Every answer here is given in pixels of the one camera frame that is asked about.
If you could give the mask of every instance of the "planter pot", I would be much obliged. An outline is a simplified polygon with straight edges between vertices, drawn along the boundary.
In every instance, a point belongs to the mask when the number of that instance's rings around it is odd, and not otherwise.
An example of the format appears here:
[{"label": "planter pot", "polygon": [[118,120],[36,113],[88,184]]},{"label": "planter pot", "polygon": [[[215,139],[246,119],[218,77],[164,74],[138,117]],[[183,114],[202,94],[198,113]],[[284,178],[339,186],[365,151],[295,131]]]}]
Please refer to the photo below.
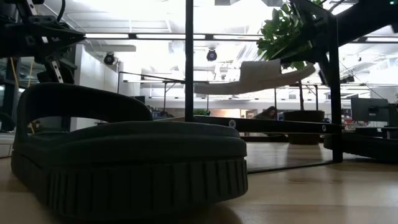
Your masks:
[{"label": "planter pot", "polygon": [[[324,111],[289,111],[284,113],[284,121],[305,121],[321,123],[325,117]],[[319,144],[319,134],[289,134],[290,144]]]}]

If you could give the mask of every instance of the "security camera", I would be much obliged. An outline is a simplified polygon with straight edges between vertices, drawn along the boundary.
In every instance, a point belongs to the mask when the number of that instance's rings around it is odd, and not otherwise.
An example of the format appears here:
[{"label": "security camera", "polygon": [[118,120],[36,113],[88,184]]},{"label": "security camera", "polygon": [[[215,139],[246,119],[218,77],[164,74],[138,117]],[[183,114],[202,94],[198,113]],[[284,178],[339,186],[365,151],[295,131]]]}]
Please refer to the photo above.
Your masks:
[{"label": "security camera", "polygon": [[215,49],[210,49],[209,52],[207,53],[207,61],[213,62],[217,60],[217,53]]},{"label": "security camera", "polygon": [[118,60],[119,59],[114,56],[114,52],[108,52],[104,58],[104,63],[107,65],[114,65],[118,62]]}]

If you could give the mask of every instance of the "ceiling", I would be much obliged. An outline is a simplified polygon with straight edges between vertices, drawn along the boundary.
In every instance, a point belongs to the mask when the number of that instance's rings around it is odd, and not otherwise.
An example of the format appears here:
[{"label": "ceiling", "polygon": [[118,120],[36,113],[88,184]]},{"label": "ceiling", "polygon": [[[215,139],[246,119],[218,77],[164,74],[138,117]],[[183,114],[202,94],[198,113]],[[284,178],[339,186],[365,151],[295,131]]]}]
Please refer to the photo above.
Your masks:
[{"label": "ceiling", "polygon": [[[56,15],[60,2],[46,1],[39,6],[39,12]],[[225,2],[228,1],[195,0],[194,33],[258,34],[262,22],[271,18],[273,7],[262,0],[230,0],[227,5]],[[352,4],[342,4],[333,13],[338,14],[350,6]],[[67,0],[63,20],[73,29],[86,33],[184,33],[185,0]],[[372,35],[398,37],[390,27]],[[91,40],[84,44],[99,58],[107,51],[115,51],[116,55],[124,52],[123,60],[128,62],[131,54],[131,58],[139,59],[143,73],[183,75],[183,40]],[[207,61],[209,49],[216,49],[217,61]],[[194,51],[194,69],[210,71],[205,77],[217,80],[222,75],[226,75],[226,80],[237,79],[242,61],[259,60],[255,42],[195,41]],[[346,44],[340,47],[341,76],[355,74],[359,83],[377,83],[380,79],[371,70],[375,71],[374,67],[390,58],[398,58],[398,44]],[[320,80],[314,74],[305,82],[320,83]]]}]

